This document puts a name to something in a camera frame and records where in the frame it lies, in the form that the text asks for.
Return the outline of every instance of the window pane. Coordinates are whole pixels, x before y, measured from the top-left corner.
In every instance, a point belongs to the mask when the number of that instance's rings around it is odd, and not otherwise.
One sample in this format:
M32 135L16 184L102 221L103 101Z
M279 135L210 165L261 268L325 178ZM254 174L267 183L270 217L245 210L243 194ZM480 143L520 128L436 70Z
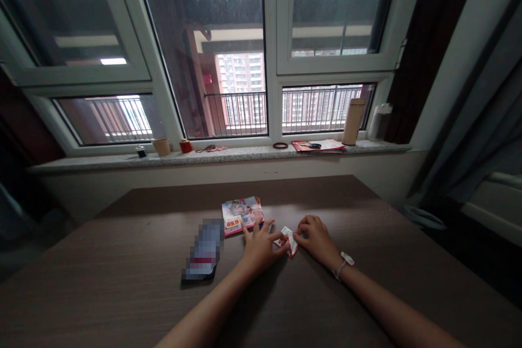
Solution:
M37 66L127 63L107 0L2 0Z
M376 53L389 0L294 0L292 57Z
M148 0L189 139L267 133L263 0Z
M53 101L82 146L143 142L166 134L152 94Z
M283 134L341 131L350 99L365 98L361 129L366 128L375 84L283 88Z

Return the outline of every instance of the white bracelet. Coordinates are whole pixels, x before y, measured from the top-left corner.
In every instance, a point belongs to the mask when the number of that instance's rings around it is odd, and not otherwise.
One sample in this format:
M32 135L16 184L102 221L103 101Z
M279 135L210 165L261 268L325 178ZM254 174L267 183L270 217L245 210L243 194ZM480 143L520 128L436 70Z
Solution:
M344 268L344 266L346 264L350 264L350 265L355 265L355 261L353 260L353 258L351 258L348 254L346 254L345 252L341 252L341 257L343 258L343 263L337 268L337 273L332 269L332 273L333 275L335 276L335 278L339 281L341 281L341 279L339 278L339 275L342 271L342 269Z

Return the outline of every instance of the balcony railing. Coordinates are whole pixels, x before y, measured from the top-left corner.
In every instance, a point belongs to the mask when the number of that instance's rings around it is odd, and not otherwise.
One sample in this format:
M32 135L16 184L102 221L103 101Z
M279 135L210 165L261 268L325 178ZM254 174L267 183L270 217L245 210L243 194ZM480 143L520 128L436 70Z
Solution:
M139 96L87 98L107 143L152 140L152 130Z
M216 136L266 134L266 92L206 94Z
M283 89L283 134L342 130L350 99L372 93L369 84ZM205 96L216 136L266 134L266 92Z

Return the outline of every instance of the window latch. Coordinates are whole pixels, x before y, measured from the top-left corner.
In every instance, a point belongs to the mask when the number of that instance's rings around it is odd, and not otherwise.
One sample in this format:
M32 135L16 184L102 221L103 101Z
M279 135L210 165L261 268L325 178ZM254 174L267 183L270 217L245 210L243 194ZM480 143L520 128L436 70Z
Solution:
M407 44L408 44L408 39L407 38L403 39L401 47L399 49L399 53L397 55L397 61L395 62L394 69L399 69L399 67L401 66L402 55L404 54L404 49L406 48Z

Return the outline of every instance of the red booklet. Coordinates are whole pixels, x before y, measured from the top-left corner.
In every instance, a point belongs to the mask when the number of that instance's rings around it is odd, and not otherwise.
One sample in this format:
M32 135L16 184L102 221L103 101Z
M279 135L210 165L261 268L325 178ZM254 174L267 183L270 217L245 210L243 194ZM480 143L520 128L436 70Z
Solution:
M221 205L223 219L225 220L225 236L236 234L242 230L241 221L246 228L251 228L258 218L265 221L261 201L258 197L240 198L227 201Z
M320 144L321 148L311 148L308 147L310 144ZM344 151L345 145L341 142L335 141L333 139L325 139L325 140L314 140L314 141L292 141L292 145L294 146L297 152L324 152L324 151Z

